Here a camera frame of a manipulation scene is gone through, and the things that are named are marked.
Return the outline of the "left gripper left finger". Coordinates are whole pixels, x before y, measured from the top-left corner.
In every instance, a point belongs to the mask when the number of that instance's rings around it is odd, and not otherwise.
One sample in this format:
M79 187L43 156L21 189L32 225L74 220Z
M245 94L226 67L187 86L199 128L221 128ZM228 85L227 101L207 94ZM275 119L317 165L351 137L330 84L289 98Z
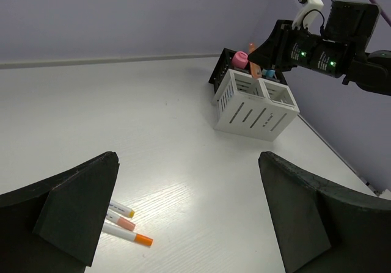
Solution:
M1 272L84 272L92 265L119 158L107 151L1 195Z

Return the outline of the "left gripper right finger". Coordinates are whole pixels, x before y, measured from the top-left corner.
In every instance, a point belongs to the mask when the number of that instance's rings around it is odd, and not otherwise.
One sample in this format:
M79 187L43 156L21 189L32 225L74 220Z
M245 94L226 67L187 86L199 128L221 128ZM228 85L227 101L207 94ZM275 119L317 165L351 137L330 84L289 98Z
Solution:
M258 159L286 272L390 272L390 201L310 173L271 151Z

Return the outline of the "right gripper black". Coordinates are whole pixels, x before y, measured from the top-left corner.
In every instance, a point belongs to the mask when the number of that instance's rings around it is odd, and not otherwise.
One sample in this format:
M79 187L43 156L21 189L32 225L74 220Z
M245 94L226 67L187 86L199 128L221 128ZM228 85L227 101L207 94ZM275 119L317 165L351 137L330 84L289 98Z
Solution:
M249 62L266 70L290 71L304 67L327 70L325 41L306 29L292 29L292 22L277 20L268 39L248 55Z

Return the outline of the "blue highlighter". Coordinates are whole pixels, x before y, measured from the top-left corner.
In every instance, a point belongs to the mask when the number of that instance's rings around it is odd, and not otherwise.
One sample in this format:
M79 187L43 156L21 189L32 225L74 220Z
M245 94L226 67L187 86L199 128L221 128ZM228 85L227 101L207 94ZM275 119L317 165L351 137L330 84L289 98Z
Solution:
M275 75L275 71L274 70L266 70L266 73L265 73L266 77L273 78L274 75Z

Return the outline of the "orange correction tape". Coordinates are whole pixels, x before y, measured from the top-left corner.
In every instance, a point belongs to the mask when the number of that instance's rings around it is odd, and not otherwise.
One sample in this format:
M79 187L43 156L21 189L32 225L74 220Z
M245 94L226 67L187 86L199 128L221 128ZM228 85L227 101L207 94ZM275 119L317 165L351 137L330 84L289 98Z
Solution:
M252 53L253 51L255 51L256 48L257 47L255 46L255 44L250 43L249 44L249 54ZM253 62L249 62L249 66L250 66L250 73L254 79L258 79L258 78L262 77L261 68L257 64L255 64Z

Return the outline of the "pink glue stick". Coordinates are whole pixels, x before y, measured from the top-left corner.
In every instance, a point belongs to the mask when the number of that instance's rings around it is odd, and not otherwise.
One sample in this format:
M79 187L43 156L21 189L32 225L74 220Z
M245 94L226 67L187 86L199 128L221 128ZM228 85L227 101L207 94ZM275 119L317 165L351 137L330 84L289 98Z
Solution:
M245 69L248 63L248 55L244 51L237 51L232 57L232 65L239 69Z

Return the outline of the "yellow tip marker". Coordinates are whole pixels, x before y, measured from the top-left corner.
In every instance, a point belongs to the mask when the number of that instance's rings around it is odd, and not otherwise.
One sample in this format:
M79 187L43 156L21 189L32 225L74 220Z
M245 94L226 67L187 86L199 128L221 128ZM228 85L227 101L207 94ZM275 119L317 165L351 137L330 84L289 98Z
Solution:
M134 210L123 205L123 204L120 204L119 202L116 202L115 200L110 200L109 202L109 209L110 210L113 210L127 218L133 218L134 216Z

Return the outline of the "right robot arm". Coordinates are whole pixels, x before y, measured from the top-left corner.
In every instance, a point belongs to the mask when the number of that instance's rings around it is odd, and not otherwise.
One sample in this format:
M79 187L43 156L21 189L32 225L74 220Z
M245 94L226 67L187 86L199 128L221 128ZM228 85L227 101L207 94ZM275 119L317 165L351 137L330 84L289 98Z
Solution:
M390 95L390 51L366 52L381 12L377 4L332 1L318 35L309 21L320 10L306 6L296 21L277 20L268 39L249 54L249 61L265 70L294 67L343 78L362 90Z

